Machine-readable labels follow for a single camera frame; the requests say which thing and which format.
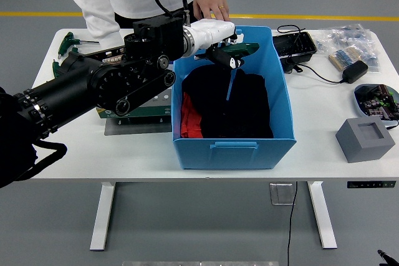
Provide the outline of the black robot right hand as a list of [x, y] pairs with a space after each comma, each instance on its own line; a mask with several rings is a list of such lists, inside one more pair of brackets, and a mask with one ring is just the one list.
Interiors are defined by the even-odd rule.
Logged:
[[389, 266], [399, 266], [399, 263], [397, 260], [395, 260], [393, 257], [389, 256], [386, 252], [384, 252], [381, 249], [377, 250], [377, 253], [381, 258], [385, 261], [386, 265]]

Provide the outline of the person's left hand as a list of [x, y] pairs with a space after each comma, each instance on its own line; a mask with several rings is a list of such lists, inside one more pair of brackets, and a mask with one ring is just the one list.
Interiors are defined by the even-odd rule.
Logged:
[[193, 0], [193, 14], [197, 20], [211, 19], [230, 21], [227, 0]]

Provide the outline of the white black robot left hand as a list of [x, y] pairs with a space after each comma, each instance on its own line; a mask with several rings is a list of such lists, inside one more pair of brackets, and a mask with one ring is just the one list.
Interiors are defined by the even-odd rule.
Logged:
[[201, 19], [190, 26], [183, 27], [185, 53], [183, 57], [195, 55], [195, 59], [208, 59], [215, 64], [236, 69], [243, 61], [226, 53], [226, 47], [219, 47], [220, 42], [235, 45], [243, 42], [244, 34], [236, 34], [232, 22], [217, 19]]

